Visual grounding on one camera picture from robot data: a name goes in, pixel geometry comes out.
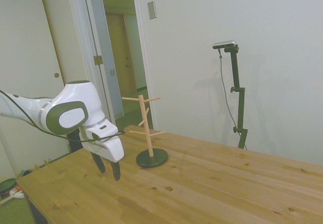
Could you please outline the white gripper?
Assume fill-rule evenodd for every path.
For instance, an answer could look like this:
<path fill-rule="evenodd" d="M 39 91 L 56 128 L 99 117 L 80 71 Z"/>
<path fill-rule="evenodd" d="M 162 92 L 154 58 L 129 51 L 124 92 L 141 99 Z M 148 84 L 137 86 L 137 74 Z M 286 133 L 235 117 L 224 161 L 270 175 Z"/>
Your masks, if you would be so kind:
<path fill-rule="evenodd" d="M 101 173 L 105 172 L 105 166 L 101 157 L 110 160 L 113 176 L 116 181 L 121 178 L 119 160 L 124 157 L 124 150 L 116 134 L 118 129 L 105 127 L 81 128 L 81 140 L 85 149 L 91 152 L 92 158 Z"/>

